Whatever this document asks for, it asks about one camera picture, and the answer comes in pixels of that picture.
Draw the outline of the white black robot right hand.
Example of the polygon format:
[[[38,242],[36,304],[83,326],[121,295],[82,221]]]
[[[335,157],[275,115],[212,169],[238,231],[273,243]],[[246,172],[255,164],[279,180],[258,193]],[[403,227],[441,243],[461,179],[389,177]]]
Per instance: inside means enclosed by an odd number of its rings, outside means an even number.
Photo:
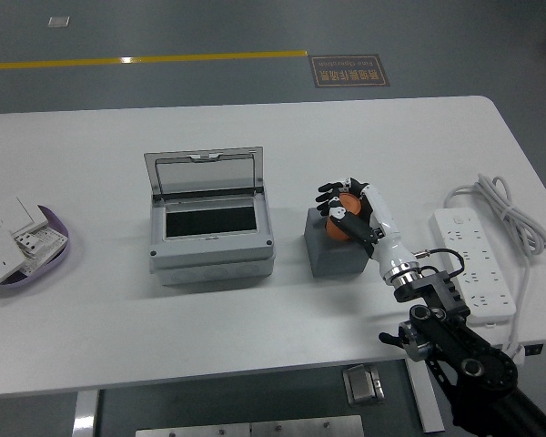
[[[318,192],[317,210],[378,262],[379,274],[386,284],[397,288],[420,278],[418,260],[404,246],[392,213],[377,188],[346,178],[326,183]],[[358,215],[346,209],[339,198],[341,194],[350,194],[359,200]]]

